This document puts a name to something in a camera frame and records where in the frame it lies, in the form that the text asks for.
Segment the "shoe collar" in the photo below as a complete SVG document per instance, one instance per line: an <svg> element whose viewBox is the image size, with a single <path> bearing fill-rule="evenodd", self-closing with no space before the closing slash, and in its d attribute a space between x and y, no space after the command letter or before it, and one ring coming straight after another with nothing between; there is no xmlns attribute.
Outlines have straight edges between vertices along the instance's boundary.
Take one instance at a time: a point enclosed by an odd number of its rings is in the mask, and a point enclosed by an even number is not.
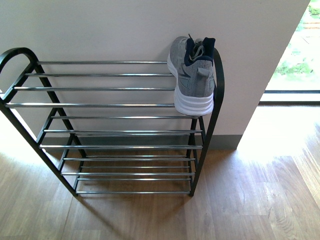
<svg viewBox="0 0 320 240"><path fill-rule="evenodd" d="M215 42L215 38L205 37L202 42L202 45L204 46L204 55L198 57L195 61L191 61L189 56L195 47L195 42L192 38L188 38L186 41L184 64L188 67L198 60L205 60L210 61L213 65Z"/></svg>

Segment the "gray sneaker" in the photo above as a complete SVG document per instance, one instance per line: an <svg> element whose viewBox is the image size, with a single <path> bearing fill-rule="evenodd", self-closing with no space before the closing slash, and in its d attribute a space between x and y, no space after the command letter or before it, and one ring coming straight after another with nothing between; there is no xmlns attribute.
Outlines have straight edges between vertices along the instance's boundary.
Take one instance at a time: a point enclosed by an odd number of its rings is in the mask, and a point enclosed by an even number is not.
<svg viewBox="0 0 320 240"><path fill-rule="evenodd" d="M214 108L213 75L214 38L197 39L180 36L173 41L167 60L176 77L174 106L182 114L203 116Z"/></svg>

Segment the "white sole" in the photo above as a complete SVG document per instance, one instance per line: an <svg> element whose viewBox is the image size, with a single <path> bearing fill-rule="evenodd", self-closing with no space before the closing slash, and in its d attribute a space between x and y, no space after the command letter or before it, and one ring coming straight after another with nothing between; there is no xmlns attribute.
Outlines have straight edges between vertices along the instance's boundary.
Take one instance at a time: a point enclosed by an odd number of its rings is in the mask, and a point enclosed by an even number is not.
<svg viewBox="0 0 320 240"><path fill-rule="evenodd" d="M171 62L170 54L167 59L167 66L170 72L176 78L174 89L174 106L175 109L184 115L204 116L211 113L214 109L213 93L206 97L185 96L181 93L178 84L178 71Z"/></svg>

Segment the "gray baseboard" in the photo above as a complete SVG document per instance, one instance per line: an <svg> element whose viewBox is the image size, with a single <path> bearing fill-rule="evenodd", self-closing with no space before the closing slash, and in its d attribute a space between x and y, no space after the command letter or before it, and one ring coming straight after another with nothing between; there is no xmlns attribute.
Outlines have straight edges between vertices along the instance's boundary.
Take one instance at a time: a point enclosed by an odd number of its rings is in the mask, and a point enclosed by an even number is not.
<svg viewBox="0 0 320 240"><path fill-rule="evenodd" d="M242 135L214 135L209 149L235 150ZM67 137L46 137L43 145L65 145ZM188 136L140 136L140 137L81 137L83 145L186 145ZM197 144L201 144L201 136L196 136Z"/></svg>

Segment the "chrome rod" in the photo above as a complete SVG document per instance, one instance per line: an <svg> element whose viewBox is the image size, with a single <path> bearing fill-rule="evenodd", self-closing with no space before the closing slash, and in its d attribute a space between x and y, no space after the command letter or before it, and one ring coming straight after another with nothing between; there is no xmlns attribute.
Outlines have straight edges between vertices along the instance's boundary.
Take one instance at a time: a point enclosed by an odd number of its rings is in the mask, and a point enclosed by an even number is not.
<svg viewBox="0 0 320 240"><path fill-rule="evenodd" d="M65 161L84 161L84 162L134 162L134 161L173 161L173 162L183 162L183 161L194 161L195 158L75 158L66 157Z"/></svg>
<svg viewBox="0 0 320 240"><path fill-rule="evenodd" d="M154 135L188 135L201 133L201 130L56 130L45 129L45 133L48 134L77 134L77 135L95 135L104 136L154 136Z"/></svg>
<svg viewBox="0 0 320 240"><path fill-rule="evenodd" d="M167 64L166 61L38 61L38 65Z"/></svg>
<svg viewBox="0 0 320 240"><path fill-rule="evenodd" d="M190 194L190 191L76 191L76 194Z"/></svg>
<svg viewBox="0 0 320 240"><path fill-rule="evenodd" d="M172 77L172 73L27 73L28 77L47 78L47 77L88 77L88 78L105 78L105 77Z"/></svg>
<svg viewBox="0 0 320 240"><path fill-rule="evenodd" d="M78 178L78 181L190 181L191 178Z"/></svg>
<svg viewBox="0 0 320 240"><path fill-rule="evenodd" d="M185 158L186 155L87 155L87 158Z"/></svg>
<svg viewBox="0 0 320 240"><path fill-rule="evenodd" d="M174 91L174 87L14 87L17 91Z"/></svg>
<svg viewBox="0 0 320 240"><path fill-rule="evenodd" d="M166 150L202 149L200 145L40 145L40 149Z"/></svg>
<svg viewBox="0 0 320 240"><path fill-rule="evenodd" d="M82 169L188 169L189 166L82 166Z"/></svg>
<svg viewBox="0 0 320 240"><path fill-rule="evenodd" d="M174 103L159 104L84 104L84 103L6 103L8 108L174 108Z"/></svg>
<svg viewBox="0 0 320 240"><path fill-rule="evenodd" d="M198 116L52 116L52 119L198 119Z"/></svg>
<svg viewBox="0 0 320 240"><path fill-rule="evenodd" d="M194 172L61 172L63 176L192 176Z"/></svg>

